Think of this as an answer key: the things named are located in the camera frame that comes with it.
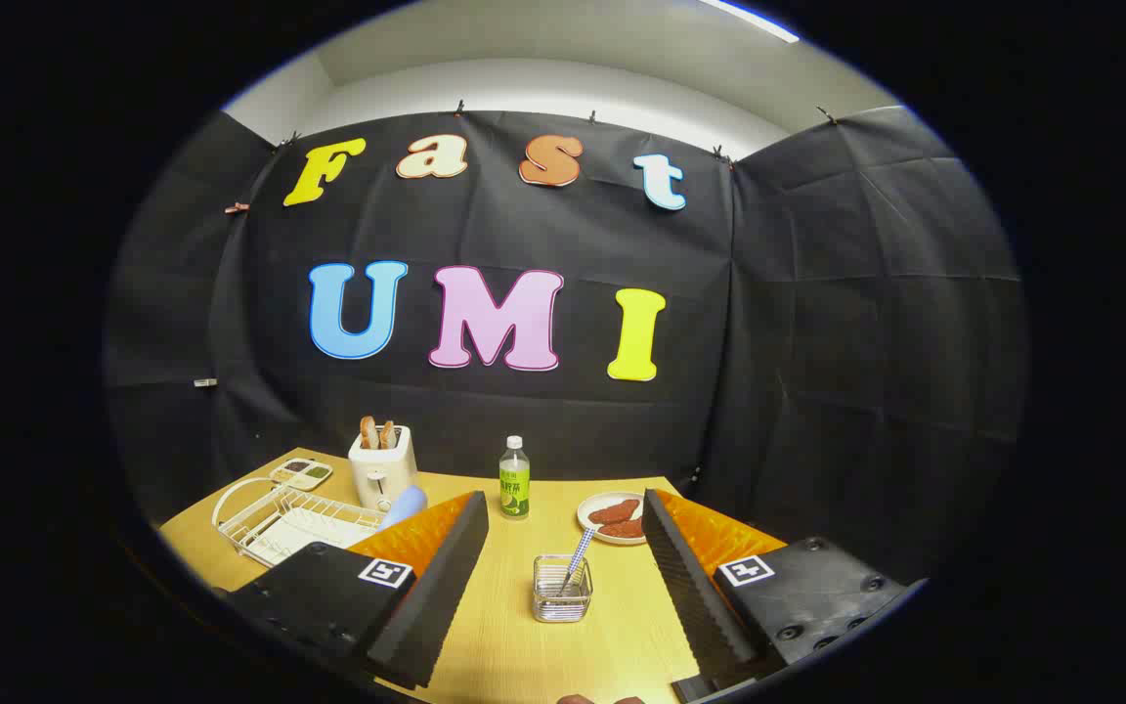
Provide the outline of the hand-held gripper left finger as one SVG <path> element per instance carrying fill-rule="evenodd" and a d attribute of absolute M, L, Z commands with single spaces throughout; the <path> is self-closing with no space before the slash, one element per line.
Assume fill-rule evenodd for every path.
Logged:
<path fill-rule="evenodd" d="M 331 672 L 414 689 L 432 679 L 488 531 L 486 494 L 464 492 L 349 549 L 310 541 L 225 601 Z"/>

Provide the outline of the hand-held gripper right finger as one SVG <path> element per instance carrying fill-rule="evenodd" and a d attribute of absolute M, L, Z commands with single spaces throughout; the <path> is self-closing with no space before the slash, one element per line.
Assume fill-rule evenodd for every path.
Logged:
<path fill-rule="evenodd" d="M 670 492 L 645 491 L 643 524 L 700 668 L 687 687 L 731 687 L 794 668 L 908 596 L 833 540 L 786 543 Z"/>

